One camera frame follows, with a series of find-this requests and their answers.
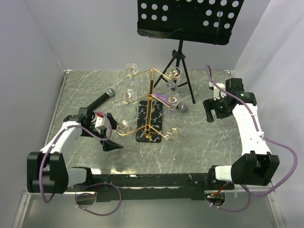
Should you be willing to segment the gold wine glass rack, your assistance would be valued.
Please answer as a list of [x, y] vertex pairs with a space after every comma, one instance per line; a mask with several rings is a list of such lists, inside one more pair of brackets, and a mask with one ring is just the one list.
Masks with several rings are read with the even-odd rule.
[[[151, 111], [151, 109], [152, 109], [152, 103], [153, 103], [153, 101], [159, 101], [159, 100], [157, 100], [157, 99], [155, 99], [154, 97], [153, 97], [153, 92], [155, 92], [154, 91], [154, 85], [156, 84], [155, 83], [155, 77], [157, 76], [157, 75], [160, 75], [160, 76], [162, 76], [162, 77], [164, 77], [167, 81], [168, 81], [168, 77], [166, 76], [166, 71], [164, 72], [164, 73], [162, 73], [161, 71], [159, 71], [159, 70], [157, 70], [157, 69], [155, 69], [155, 68], [151, 68], [151, 69], [148, 69], [148, 70], [145, 70], [145, 71], [142, 71], [142, 72], [138, 72], [136, 75], [135, 75], [135, 77], [137, 77], [137, 76], [140, 76], [140, 75], [142, 75], [142, 74], [147, 74], [148, 76], [149, 76], [149, 88], [147, 89], [147, 93], [144, 95], [144, 96], [142, 96], [142, 97], [136, 97], [136, 101], [135, 101], [135, 105], [136, 105], [136, 107], [137, 107], [137, 112], [138, 112], [138, 107], [139, 107], [139, 102], [141, 101], [141, 100], [147, 100], [148, 101], [148, 107], [147, 107], [147, 118], [146, 118], [146, 120], [148, 121], [148, 119], [149, 119], [149, 117], [150, 117], [150, 111]], [[164, 107], [168, 107], [166, 104], [164, 104], [163, 102], [161, 102], [162, 104], [163, 104], [163, 108]], [[137, 126], [137, 123], [135, 123], [135, 124], [133, 124], [133, 122], [130, 122], [130, 124], [131, 124], [131, 132], [128, 134], [128, 135], [130, 135], [130, 134], [136, 134], [136, 131], [138, 130], [137, 128], [136, 128], [136, 126]], [[167, 128], [170, 128], [170, 127], [174, 127], [174, 128], [177, 128], [175, 125], [173, 125], [173, 124], [167, 124], [164, 128], [162, 127], [162, 131], [161, 131], [161, 133], [160, 133], [160, 135], [162, 136], [162, 139], [166, 139], [165, 138], [165, 130], [167, 129]]]

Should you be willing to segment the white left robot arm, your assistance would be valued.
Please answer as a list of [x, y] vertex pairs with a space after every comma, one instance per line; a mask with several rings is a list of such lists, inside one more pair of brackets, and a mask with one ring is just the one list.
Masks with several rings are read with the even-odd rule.
[[81, 136], [93, 137], [102, 144], [103, 151], [121, 149], [123, 146], [110, 140], [118, 122], [111, 113], [80, 113], [68, 115], [54, 138], [38, 152], [27, 157], [27, 190], [30, 193], [64, 193], [68, 187], [77, 185], [88, 191], [94, 185], [89, 167], [68, 169], [66, 161], [74, 142]]

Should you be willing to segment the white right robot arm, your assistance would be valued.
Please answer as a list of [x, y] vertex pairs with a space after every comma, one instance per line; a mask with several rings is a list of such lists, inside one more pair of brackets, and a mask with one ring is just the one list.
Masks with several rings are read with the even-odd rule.
[[234, 184], [266, 186], [280, 163], [262, 138], [257, 116], [257, 101], [252, 92], [246, 92], [242, 79], [231, 78], [213, 85], [213, 97], [203, 101], [207, 121], [233, 116], [237, 122], [242, 145], [241, 157], [232, 165], [213, 165], [208, 186], [218, 189], [224, 181]]

